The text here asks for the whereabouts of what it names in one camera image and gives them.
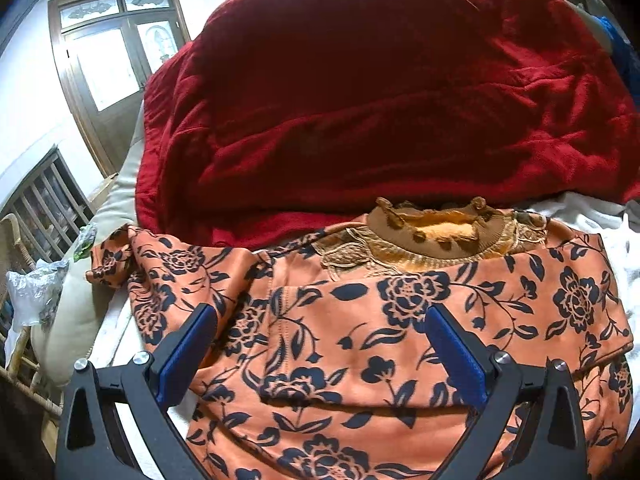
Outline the beige leather sofa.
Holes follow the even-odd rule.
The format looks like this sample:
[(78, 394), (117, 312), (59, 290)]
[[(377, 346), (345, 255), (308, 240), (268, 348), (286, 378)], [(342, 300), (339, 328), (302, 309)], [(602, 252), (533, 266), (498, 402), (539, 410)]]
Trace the beige leather sofa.
[[(105, 202), (92, 218), (92, 223), (98, 228), (98, 242), (124, 224), (137, 222), (134, 193), (143, 148), (143, 115), (139, 114), (122, 168)], [(40, 370), (58, 387), (68, 383), (77, 359), (90, 356), (108, 303), (114, 295), (113, 289), (93, 285), (86, 280), (90, 266), (88, 258), (70, 264), (53, 321), (47, 327), (34, 327), (30, 333)]]

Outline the clear plastic bag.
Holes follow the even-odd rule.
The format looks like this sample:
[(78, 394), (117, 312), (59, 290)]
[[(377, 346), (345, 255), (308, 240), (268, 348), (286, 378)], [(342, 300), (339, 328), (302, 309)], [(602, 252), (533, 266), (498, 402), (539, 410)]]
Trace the clear plastic bag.
[(13, 307), (12, 328), (52, 324), (68, 271), (67, 260), (38, 260), (34, 270), (21, 274), (6, 272), (6, 287)]

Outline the small green packet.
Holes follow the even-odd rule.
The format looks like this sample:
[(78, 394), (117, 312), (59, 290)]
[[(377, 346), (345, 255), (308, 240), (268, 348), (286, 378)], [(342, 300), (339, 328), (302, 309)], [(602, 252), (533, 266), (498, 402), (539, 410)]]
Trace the small green packet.
[(98, 228), (93, 223), (89, 223), (80, 229), (73, 250), (73, 259), (75, 262), (90, 256), (91, 249), (96, 240), (96, 234), (98, 234)]

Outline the wicker wooden chair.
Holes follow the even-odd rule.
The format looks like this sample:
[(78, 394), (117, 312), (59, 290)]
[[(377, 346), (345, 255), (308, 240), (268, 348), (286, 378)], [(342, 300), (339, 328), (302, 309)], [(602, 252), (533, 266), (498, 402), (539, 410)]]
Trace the wicker wooden chair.
[(6, 274), (26, 274), (35, 268), (35, 260), (22, 241), (17, 216), (6, 214), (1, 219), (1, 378), (53, 419), (59, 419), (62, 406), (43, 387), (40, 365), (29, 348), (30, 328), (13, 327), (14, 309)]

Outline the cardboard box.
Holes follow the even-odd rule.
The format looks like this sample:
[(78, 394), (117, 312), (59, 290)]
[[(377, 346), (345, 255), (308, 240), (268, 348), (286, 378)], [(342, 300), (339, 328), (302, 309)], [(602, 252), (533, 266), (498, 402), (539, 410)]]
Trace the cardboard box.
[(88, 202), (93, 212), (105, 203), (117, 177), (118, 174), (110, 174), (88, 195)]

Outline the dark wooden slatted cabinet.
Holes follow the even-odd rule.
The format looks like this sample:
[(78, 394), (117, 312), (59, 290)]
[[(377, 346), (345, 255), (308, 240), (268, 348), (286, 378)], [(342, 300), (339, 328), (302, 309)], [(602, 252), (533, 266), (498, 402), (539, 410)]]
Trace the dark wooden slatted cabinet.
[(6, 214), (16, 217), (32, 258), (55, 261), (65, 256), (80, 229), (88, 226), (94, 208), (55, 146), (4, 201), (1, 215)]

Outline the red velvet blanket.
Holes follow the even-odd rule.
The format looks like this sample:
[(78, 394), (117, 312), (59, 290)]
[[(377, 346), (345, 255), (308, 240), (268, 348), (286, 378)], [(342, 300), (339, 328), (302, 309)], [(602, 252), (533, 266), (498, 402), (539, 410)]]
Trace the red velvet blanket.
[(228, 0), (148, 81), (142, 228), (261, 248), (370, 211), (639, 194), (639, 114), (565, 0)]

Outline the brown wooden double door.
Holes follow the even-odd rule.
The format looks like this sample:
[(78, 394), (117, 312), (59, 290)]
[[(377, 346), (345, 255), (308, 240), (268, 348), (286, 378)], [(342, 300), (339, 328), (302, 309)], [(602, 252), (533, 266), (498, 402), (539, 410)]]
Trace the brown wooden double door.
[(179, 0), (50, 0), (58, 79), (107, 176), (128, 152), (146, 84), (190, 40)]

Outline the blue cloth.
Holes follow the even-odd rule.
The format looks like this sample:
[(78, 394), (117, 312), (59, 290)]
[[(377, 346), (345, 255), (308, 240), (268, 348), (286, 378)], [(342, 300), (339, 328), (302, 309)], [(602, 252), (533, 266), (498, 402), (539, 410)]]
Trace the blue cloth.
[(618, 30), (608, 18), (602, 16), (602, 18), (599, 18), (599, 22), (612, 42), (612, 62), (631, 94), (634, 104), (639, 107), (640, 68), (638, 54), (632, 45), (628, 44), (620, 36)]

